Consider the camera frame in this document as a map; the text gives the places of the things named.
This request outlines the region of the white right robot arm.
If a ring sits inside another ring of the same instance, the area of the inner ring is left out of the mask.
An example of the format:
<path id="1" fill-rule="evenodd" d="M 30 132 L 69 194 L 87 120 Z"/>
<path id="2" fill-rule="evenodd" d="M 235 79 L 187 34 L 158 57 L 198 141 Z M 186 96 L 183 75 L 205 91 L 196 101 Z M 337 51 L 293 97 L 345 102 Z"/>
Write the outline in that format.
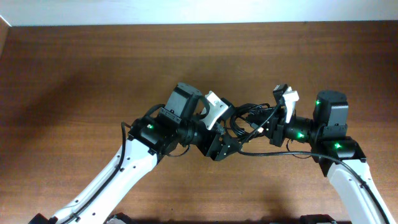
<path id="1" fill-rule="evenodd" d="M 373 182 L 364 152 L 346 134 L 346 95 L 333 90 L 320 91 L 312 118 L 295 114 L 299 96 L 291 88 L 274 90 L 273 95 L 283 108 L 265 125 L 270 144 L 280 147 L 286 139 L 308 143 L 310 156 L 338 192 L 352 223 L 394 223 Z"/>

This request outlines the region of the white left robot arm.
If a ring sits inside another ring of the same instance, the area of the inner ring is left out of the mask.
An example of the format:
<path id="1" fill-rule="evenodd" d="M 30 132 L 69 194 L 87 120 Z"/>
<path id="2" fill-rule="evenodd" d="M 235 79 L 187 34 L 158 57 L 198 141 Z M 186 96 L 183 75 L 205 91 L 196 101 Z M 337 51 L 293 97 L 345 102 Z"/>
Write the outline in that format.
<path id="1" fill-rule="evenodd" d="M 166 104 L 154 105 L 131 125 L 121 123 L 121 147 L 79 195 L 52 217 L 38 213 L 29 223 L 105 223 L 131 188 L 178 145 L 198 146 L 213 159 L 226 155 L 217 127 L 232 109 L 212 91 L 203 95 L 178 83 Z"/>

